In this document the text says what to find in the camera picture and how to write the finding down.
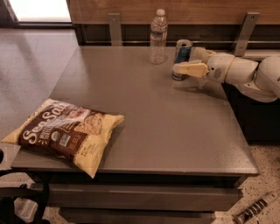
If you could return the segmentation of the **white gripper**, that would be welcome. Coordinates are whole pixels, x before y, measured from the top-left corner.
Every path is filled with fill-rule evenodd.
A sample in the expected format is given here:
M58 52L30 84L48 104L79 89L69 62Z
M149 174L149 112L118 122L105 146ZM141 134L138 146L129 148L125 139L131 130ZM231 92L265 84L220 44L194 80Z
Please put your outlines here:
M181 62L173 65L172 70L176 74L202 78L206 76L210 81L224 83L228 69L233 63L235 56L232 54L207 50L204 47L194 47L191 50L191 60L201 62Z

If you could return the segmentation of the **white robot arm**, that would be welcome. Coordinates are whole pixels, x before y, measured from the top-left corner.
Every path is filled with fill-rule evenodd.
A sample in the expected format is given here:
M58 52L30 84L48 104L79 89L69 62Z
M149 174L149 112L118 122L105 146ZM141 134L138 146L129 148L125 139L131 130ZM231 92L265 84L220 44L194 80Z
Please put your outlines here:
M227 83L258 102L274 102L280 98L279 56L257 62L230 53L194 47L190 59L175 63L172 69L176 74Z

